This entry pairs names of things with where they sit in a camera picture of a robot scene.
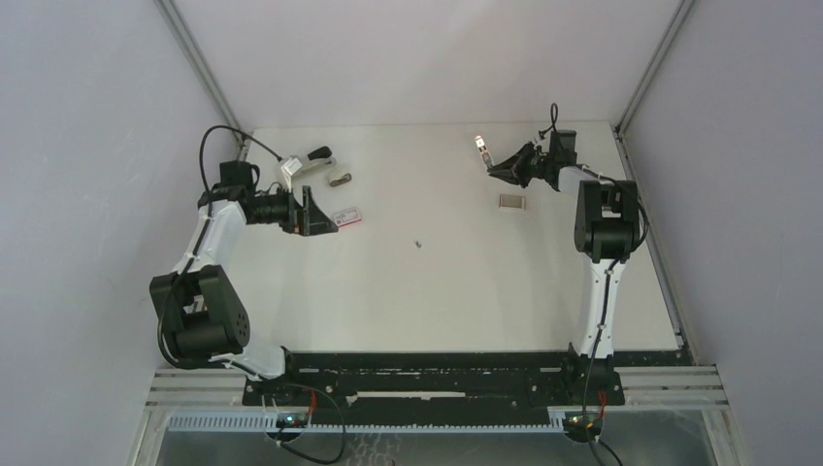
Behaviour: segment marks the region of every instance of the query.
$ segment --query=gray wall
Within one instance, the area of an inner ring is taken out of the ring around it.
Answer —
[[[816,464],[823,3],[699,2],[629,149],[694,342],[753,462]]]
[[[4,2],[0,76],[0,462],[122,464],[218,118],[147,0]]]

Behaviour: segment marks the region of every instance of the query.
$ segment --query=white wall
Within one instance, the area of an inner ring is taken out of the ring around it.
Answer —
[[[818,464],[823,4],[700,2],[629,145],[754,464]]]
[[[255,131],[282,154],[328,145],[352,182],[330,187],[321,173],[299,183],[312,187],[329,215],[357,207],[363,221],[313,238],[284,235],[275,225],[243,230],[228,273],[254,333],[290,350],[566,350],[582,318],[576,197],[539,180],[523,189],[490,178],[474,143],[481,134],[501,162],[547,126]],[[577,132],[580,163],[623,177],[607,122],[558,126]],[[276,179],[266,151],[252,147],[247,160],[260,166],[260,185]],[[500,194],[526,196],[525,211],[501,211]],[[647,249],[632,256],[619,295],[617,348],[677,348]]]
[[[181,0],[248,127],[617,123],[678,0]]]
[[[194,227],[218,118],[152,2],[8,3],[0,461],[122,464],[159,359],[148,282]]]

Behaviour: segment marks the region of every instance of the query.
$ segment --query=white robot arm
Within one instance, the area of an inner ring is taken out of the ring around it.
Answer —
[[[225,268],[246,225],[277,223],[301,236],[334,233],[338,227],[314,203],[310,187],[303,187],[301,206],[290,189],[257,191],[254,172],[259,174],[247,162],[220,164],[220,183],[198,203],[200,219],[186,254],[171,274],[151,280],[158,344],[176,367],[223,364],[265,379],[285,371],[285,349],[251,331]]]
[[[576,196],[574,238],[583,260],[582,308],[570,357],[561,370],[568,377],[567,391],[585,398],[589,384],[598,389],[619,385],[611,343],[617,288],[630,255],[644,240],[647,219],[634,182],[599,176],[578,165],[576,132],[559,131],[553,125],[552,129],[548,151],[527,143],[502,163],[486,161],[486,170],[506,183],[526,187],[537,178],[558,192]],[[478,143],[478,148],[483,154],[485,147]]]

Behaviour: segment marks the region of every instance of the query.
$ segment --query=black cable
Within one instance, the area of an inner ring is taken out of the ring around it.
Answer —
[[[543,131],[538,131],[538,136],[540,136],[541,140],[545,139],[545,133],[549,131],[557,132],[557,117],[560,115],[560,109],[557,107],[557,104],[552,102],[551,107],[548,109],[548,117],[550,118],[551,125],[544,129]]]
[[[319,394],[325,396],[326,399],[328,399],[329,401],[332,402],[332,405],[334,405],[335,409],[337,410],[338,416],[340,416],[340,426],[343,429],[343,433],[342,433],[341,441],[340,441],[340,451],[338,451],[337,456],[335,456],[332,459],[322,459],[322,458],[314,458],[312,456],[309,456],[309,455],[303,453],[302,451],[299,451],[298,449],[294,449],[289,444],[287,444],[285,442],[282,442],[280,440],[280,434],[282,434],[282,431],[285,429],[285,425],[280,428],[280,430],[278,431],[277,434],[272,435],[272,434],[266,432],[266,435],[270,439],[273,439],[273,440],[277,441],[278,442],[278,447],[288,451],[291,454],[294,454],[295,456],[299,456],[299,457],[301,457],[301,458],[303,458],[307,461],[310,461],[312,463],[315,463],[315,464],[335,464],[338,461],[340,461],[341,458],[343,458],[344,453],[346,452],[346,420],[343,417],[343,410],[340,409],[340,406],[337,404],[336,401],[334,401],[334,398],[332,398],[325,391],[320,391],[320,390],[314,389],[314,388],[312,388],[310,386],[307,386],[307,385],[302,385],[302,384],[299,384],[299,383],[291,383],[291,382],[282,382],[280,384],[283,384],[283,385],[286,385],[286,386],[295,386],[295,387],[298,387],[298,388],[304,388],[306,390],[311,390],[314,393],[319,393]]]
[[[600,457],[600,454],[597,453],[597,450],[594,448],[594,443],[592,442],[591,434],[589,432],[589,422],[586,416],[586,397],[589,393],[589,380],[591,379],[591,371],[592,367],[594,367],[594,360],[595,356],[597,355],[597,346],[600,345],[600,338],[603,336],[603,328],[606,326],[606,314],[607,309],[609,308],[609,286],[611,285],[611,271],[614,270],[614,266],[616,266],[620,262],[620,259],[614,259],[609,266],[609,270],[606,273],[606,289],[604,290],[604,297],[603,297],[603,313],[600,316],[600,325],[597,328],[597,335],[594,338],[594,345],[592,346],[591,353],[589,354],[589,368],[586,370],[586,380],[583,383],[583,400],[581,405],[581,410],[583,414],[583,431],[586,434],[586,444],[588,444],[589,448],[592,451],[595,459],[597,460],[600,466],[606,466],[606,463],[603,462],[603,458]]]
[[[209,128],[206,131],[206,134],[203,136],[203,139],[206,139],[207,137],[209,137],[209,133],[211,133],[212,131],[214,131],[216,129],[225,129],[226,131],[231,131],[233,133],[239,134],[243,137],[243,139],[248,139],[248,140],[252,141],[253,143],[255,143],[257,146],[260,146],[261,148],[265,149],[268,153],[273,155],[278,160],[278,162],[282,162],[282,157],[280,157],[277,152],[271,150],[271,148],[269,148],[265,144],[261,143],[260,141],[257,141],[256,139],[254,139],[253,136],[246,133],[245,131],[241,131],[241,130],[239,130],[237,128],[233,128],[231,126],[226,126],[225,124],[216,124],[215,126],[212,126],[211,128]]]
[[[278,161],[282,161],[282,158],[271,150],[268,146],[257,141],[251,135],[247,134],[244,131],[241,131],[237,128],[233,128],[231,126],[226,126],[224,124],[216,124],[211,128],[207,129],[205,133],[203,133],[203,139],[200,140],[200,150],[197,156],[198,164],[200,165],[200,181],[203,182],[203,189],[206,193],[206,204],[208,206],[208,212],[206,214],[206,220],[203,223],[203,229],[200,230],[200,236],[197,237],[197,241],[194,243],[194,248],[191,250],[191,258],[188,259],[185,266],[183,266],[180,274],[175,278],[172,282],[172,286],[169,289],[169,294],[166,295],[166,298],[163,300],[163,304],[160,306],[160,316],[157,321],[157,345],[160,347],[160,353],[163,355],[163,359],[166,360],[172,367],[176,367],[178,369],[201,369],[201,368],[214,368],[214,367],[221,367],[222,365],[217,362],[209,362],[208,359],[204,360],[197,360],[197,359],[189,359],[189,360],[181,360],[175,359],[172,356],[168,349],[166,348],[166,341],[163,338],[163,320],[166,316],[166,311],[169,307],[169,301],[171,297],[175,294],[175,291],[180,286],[183,276],[188,273],[188,270],[191,268],[192,264],[194,263],[194,257],[197,256],[197,251],[200,250],[200,245],[203,243],[203,238],[206,237],[206,231],[209,230],[209,225],[212,223],[212,191],[209,188],[209,182],[206,181],[206,168],[203,162],[203,155],[206,151],[206,141],[209,139],[209,135],[212,134],[213,131],[217,129],[225,129],[237,134],[240,134],[246,139],[254,142],[261,148],[268,151],[271,155],[273,155]],[[260,181],[260,172],[259,168],[257,169],[257,180]]]
[[[614,450],[611,449],[610,446],[606,445],[606,442],[604,442],[602,440],[598,440],[597,443],[602,445],[604,449],[606,449],[609,453],[611,453],[611,456],[614,456],[614,459],[617,460],[617,464],[619,466],[623,466],[623,461],[620,461],[620,456],[617,456],[617,453],[615,453]]]

